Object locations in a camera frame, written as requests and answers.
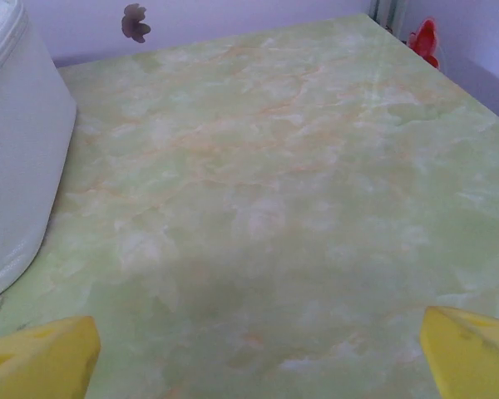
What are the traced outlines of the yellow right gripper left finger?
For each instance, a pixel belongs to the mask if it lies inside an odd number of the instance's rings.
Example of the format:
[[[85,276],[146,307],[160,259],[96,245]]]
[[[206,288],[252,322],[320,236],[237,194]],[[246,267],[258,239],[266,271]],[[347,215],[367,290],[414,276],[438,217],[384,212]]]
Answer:
[[[0,399],[85,399],[101,351],[91,316],[0,337]]]

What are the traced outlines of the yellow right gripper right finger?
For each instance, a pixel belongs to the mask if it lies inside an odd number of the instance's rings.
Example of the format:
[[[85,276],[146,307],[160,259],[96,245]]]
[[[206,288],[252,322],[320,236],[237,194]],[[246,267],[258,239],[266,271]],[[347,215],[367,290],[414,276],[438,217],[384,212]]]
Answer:
[[[499,319],[426,308],[422,351],[442,399],[499,399]]]

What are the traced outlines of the white zippered medical case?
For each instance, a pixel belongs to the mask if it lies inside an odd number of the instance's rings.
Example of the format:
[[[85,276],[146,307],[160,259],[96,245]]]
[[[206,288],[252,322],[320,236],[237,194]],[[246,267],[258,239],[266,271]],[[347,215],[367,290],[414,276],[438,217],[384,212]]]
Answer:
[[[41,247],[76,116],[22,0],[0,0],[0,294]]]

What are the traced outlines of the aluminium frame post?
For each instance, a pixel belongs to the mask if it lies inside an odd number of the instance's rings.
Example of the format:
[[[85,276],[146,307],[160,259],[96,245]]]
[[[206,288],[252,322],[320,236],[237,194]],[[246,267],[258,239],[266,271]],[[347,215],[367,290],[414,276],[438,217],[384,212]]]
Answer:
[[[370,0],[368,15],[381,27],[397,36],[403,24],[409,0]]]

